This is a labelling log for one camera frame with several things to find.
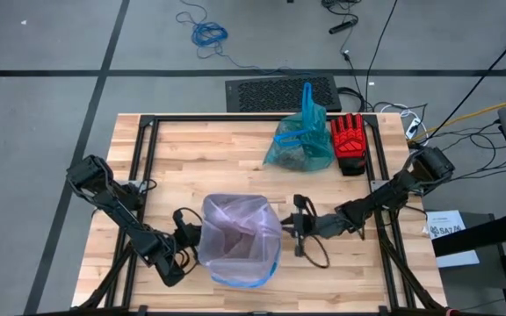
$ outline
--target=floor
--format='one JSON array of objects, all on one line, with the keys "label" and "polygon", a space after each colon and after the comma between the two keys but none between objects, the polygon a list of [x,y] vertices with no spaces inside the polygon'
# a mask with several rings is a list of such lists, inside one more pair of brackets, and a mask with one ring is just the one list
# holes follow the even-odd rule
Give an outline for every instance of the floor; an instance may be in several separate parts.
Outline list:
[{"label": "floor", "polygon": [[[348,32],[327,33],[341,17],[319,1],[193,2],[228,29],[225,51],[242,65],[330,69],[337,86],[355,87],[338,53]],[[363,0],[353,8],[359,23],[345,48],[363,88],[393,3]],[[255,74],[218,56],[198,59],[192,28],[175,20],[185,10],[201,14],[167,0],[0,0],[0,315],[23,313],[26,306],[38,312],[69,308],[90,207],[70,199],[64,172],[84,154],[106,156],[119,112],[224,112],[224,81]],[[372,65],[368,99],[428,103],[424,123],[436,126],[477,80],[474,70],[487,68],[505,41],[506,0],[400,0]],[[495,69],[459,114],[506,101],[506,57]],[[347,97],[342,105],[358,108]],[[495,119],[490,112],[451,128]],[[497,135],[492,139],[503,144]],[[431,144],[442,148],[455,140]],[[446,154],[464,174],[491,152],[463,141]],[[496,161],[505,160],[506,149],[499,150]],[[504,216],[506,173],[444,185],[425,206]],[[450,306],[502,298],[500,291],[461,281],[445,283]],[[471,311],[506,313],[503,302]]]}]

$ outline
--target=white cable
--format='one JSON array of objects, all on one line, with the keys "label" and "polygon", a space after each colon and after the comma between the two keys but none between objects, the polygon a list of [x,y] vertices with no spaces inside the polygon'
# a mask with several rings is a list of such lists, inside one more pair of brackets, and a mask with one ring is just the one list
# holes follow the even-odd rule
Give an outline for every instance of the white cable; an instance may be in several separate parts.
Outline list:
[{"label": "white cable", "polygon": [[[419,116],[415,112],[411,111],[409,109],[409,107],[406,106],[405,104],[393,104],[393,105],[400,106],[400,107],[406,109],[406,110],[401,110],[401,112],[400,112],[400,116],[402,118],[406,118],[409,115],[413,115],[414,118],[419,119],[421,121],[421,123],[419,124],[419,126],[423,127],[423,129],[425,131],[425,136],[426,136],[426,141],[422,145],[423,146],[427,146],[427,144],[429,144],[429,134],[426,133],[427,132],[427,127],[425,126],[425,124],[423,123],[423,121],[421,120],[421,118],[419,118]],[[388,105],[384,106],[379,112],[382,113],[382,112],[384,112],[385,109],[387,109],[389,107],[393,107],[393,106],[391,104],[388,104]]]}]

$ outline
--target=black rubber mat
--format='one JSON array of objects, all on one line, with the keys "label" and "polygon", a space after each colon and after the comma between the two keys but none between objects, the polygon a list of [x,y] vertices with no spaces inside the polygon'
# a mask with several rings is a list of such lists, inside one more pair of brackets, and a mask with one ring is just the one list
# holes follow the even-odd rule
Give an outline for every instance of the black rubber mat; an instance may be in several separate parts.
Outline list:
[{"label": "black rubber mat", "polygon": [[312,83],[317,104],[327,111],[341,111],[332,75],[295,75],[226,81],[228,112],[300,111],[304,83]]}]

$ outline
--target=blue cable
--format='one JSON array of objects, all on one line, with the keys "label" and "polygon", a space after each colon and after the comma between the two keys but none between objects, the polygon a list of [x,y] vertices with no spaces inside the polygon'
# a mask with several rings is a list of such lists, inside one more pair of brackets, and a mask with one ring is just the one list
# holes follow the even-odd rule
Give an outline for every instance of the blue cable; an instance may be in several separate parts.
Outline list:
[{"label": "blue cable", "polygon": [[[185,0],[179,0],[182,4],[200,8],[204,12],[204,17],[199,21],[195,21],[192,14],[189,11],[179,12],[175,16],[175,20],[180,24],[192,24],[192,35],[191,41],[197,46],[197,57],[199,59],[207,59],[214,55],[226,58],[238,68],[253,68],[258,70],[263,75],[272,75],[277,72],[281,72],[286,75],[283,70],[292,70],[290,67],[279,67],[275,70],[265,71],[255,65],[243,66],[235,62],[231,56],[224,54],[224,46],[222,42],[228,39],[228,31],[216,22],[205,22],[208,18],[208,11],[205,7],[199,4],[189,4]],[[200,55],[200,50],[210,48],[213,50],[211,54]],[[295,75],[311,75],[310,73],[294,73]]]}]

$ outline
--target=yellow cable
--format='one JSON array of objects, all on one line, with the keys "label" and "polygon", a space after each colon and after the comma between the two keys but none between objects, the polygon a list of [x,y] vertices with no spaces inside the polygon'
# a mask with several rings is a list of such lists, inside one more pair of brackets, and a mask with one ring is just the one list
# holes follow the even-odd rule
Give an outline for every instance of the yellow cable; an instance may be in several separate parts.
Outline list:
[{"label": "yellow cable", "polygon": [[[492,111],[492,110],[497,110],[497,109],[500,109],[500,108],[505,107],[505,106],[506,106],[506,102],[503,102],[503,103],[498,104],[498,105],[489,106],[489,107],[487,107],[487,108],[485,108],[483,110],[479,110],[479,111],[474,112],[474,113],[462,115],[461,117],[451,119],[448,122],[446,122],[445,126],[450,126],[450,125],[452,125],[452,124],[454,124],[456,122],[459,122],[459,121],[461,121],[463,119],[473,118],[473,117],[476,117],[476,116],[481,115],[483,113],[486,113],[486,112],[489,112],[489,111]],[[426,130],[425,132],[422,132],[422,133],[418,134],[416,137],[412,138],[411,140],[418,140],[418,139],[422,138],[424,135],[426,135],[427,133],[432,133],[432,132],[436,131],[438,128],[439,128],[439,126],[433,127],[433,128],[429,128],[428,130]]]}]

